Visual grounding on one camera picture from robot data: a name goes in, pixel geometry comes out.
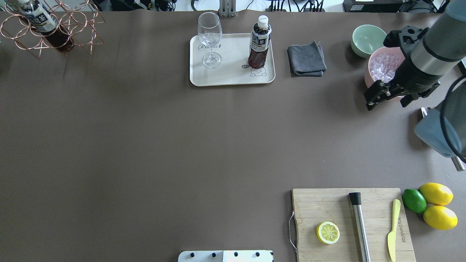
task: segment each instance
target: cutting board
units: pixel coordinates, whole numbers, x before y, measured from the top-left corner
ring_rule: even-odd
[[[401,200],[399,188],[296,188],[293,208],[297,231],[298,262],[359,262],[361,251],[353,208],[348,193],[361,192],[364,223],[373,262],[390,262],[387,234],[391,231],[394,199]],[[401,202],[396,239],[396,261],[415,262],[408,221]],[[317,239],[317,226],[323,221],[335,223],[340,239],[324,244]]]

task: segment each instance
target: folded napkin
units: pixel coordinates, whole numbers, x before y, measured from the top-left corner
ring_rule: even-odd
[[[289,46],[288,57],[293,73],[298,76],[322,76],[327,69],[322,46],[315,41],[310,45]]]

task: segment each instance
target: bottle cap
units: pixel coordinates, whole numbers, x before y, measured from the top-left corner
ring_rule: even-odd
[[[267,28],[268,25],[268,17],[266,15],[261,15],[259,16],[259,19],[257,20],[257,25],[260,28]]]

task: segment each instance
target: wine glass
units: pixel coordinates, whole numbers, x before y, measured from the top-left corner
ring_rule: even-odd
[[[222,56],[212,52],[212,47],[218,45],[222,39],[222,26],[216,13],[205,12],[199,16],[198,37],[205,46],[210,47],[210,53],[202,59],[204,65],[208,68],[216,68],[221,65]]]

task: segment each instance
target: wine glass stem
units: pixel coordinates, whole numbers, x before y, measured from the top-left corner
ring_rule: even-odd
[[[212,47],[210,47],[209,60],[215,60],[215,56],[214,56],[214,54],[212,53]]]

